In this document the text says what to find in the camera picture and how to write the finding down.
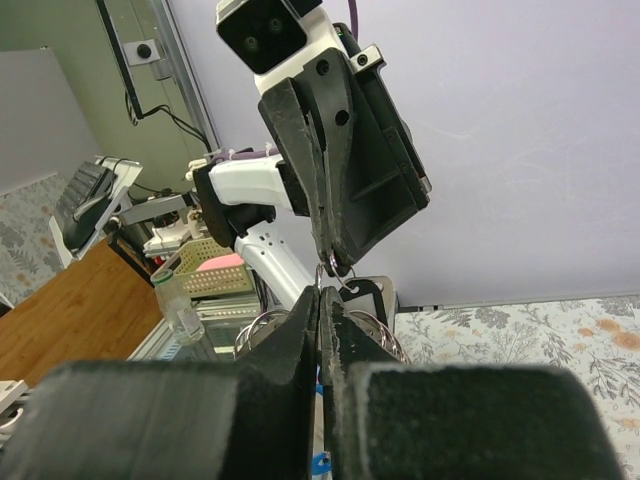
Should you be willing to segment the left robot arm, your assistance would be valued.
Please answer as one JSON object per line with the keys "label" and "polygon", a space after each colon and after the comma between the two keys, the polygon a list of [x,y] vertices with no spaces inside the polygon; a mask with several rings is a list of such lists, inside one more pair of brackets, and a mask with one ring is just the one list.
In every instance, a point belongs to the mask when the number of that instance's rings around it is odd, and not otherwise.
{"label": "left robot arm", "polygon": [[324,22],[318,38],[290,34],[272,49],[258,109],[277,147],[274,189],[250,184],[254,154],[237,162],[238,179],[216,182],[222,164],[194,174],[220,245],[237,248],[288,208],[310,219],[320,264],[341,277],[428,205],[431,185],[380,77],[383,63],[342,23]]}

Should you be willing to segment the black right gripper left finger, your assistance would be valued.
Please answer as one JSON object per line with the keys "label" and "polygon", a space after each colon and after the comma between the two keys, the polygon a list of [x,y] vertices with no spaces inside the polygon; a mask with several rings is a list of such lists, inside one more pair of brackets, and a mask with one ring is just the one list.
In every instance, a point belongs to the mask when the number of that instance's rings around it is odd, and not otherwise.
{"label": "black right gripper left finger", "polygon": [[318,290],[239,360],[75,361],[34,389],[5,479],[307,479]]}

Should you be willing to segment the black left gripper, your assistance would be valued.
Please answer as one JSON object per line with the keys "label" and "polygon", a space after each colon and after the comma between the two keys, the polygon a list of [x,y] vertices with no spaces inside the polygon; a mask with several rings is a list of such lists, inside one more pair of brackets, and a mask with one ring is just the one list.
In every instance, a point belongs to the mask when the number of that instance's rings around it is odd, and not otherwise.
{"label": "black left gripper", "polygon": [[375,47],[327,49],[262,94],[259,112],[304,194],[316,252],[344,276],[429,204],[431,185]]}

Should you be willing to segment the solid black tag key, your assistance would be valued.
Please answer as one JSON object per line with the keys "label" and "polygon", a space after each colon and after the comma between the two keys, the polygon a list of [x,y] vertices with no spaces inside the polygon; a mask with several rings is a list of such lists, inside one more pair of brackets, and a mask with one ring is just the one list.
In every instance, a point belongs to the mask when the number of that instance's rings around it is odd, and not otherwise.
{"label": "solid black tag key", "polygon": [[398,297],[387,276],[355,277],[339,288],[339,295],[350,313],[369,314],[393,329]]}

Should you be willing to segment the blue tag key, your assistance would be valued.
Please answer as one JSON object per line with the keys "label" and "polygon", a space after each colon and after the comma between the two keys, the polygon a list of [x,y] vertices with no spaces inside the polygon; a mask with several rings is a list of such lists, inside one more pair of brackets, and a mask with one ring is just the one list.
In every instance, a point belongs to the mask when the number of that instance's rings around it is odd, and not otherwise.
{"label": "blue tag key", "polygon": [[331,479],[331,458],[325,446],[323,393],[323,386],[317,383],[314,410],[313,454],[311,460],[311,475],[313,479]]}

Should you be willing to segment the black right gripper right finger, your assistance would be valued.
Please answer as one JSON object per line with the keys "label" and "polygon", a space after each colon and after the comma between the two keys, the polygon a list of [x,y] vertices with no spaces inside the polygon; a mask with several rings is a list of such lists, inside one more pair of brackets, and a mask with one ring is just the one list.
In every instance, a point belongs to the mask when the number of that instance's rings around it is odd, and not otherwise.
{"label": "black right gripper right finger", "polygon": [[597,409],[544,365],[323,362],[325,441],[337,479],[620,479]]}

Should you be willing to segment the large metal keyring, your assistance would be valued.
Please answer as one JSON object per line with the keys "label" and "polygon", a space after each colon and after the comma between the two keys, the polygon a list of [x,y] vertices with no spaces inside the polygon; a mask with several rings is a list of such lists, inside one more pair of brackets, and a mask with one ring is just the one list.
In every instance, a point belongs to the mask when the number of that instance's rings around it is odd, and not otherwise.
{"label": "large metal keyring", "polygon": [[365,363],[375,370],[405,371],[410,362],[385,324],[371,318],[382,332],[382,341],[368,337],[352,318],[338,291],[307,286],[281,328],[262,346],[247,351],[229,369],[234,375],[269,388],[310,388],[315,382],[316,364],[339,359],[345,346],[352,357],[347,365]]}

